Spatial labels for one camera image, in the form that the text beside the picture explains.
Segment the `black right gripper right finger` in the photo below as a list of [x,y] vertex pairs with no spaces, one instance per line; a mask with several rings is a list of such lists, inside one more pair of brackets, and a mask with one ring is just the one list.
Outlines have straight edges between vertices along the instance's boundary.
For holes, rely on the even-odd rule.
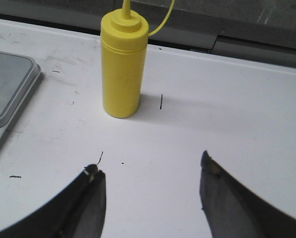
[[296,238],[296,219],[238,182],[207,151],[201,157],[200,199],[214,238]]

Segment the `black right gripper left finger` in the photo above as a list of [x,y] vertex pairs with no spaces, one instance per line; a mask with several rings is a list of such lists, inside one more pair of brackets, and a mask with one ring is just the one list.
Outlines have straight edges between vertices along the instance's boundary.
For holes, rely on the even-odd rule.
[[45,205],[0,231],[0,238],[99,238],[105,214],[105,173],[91,164]]

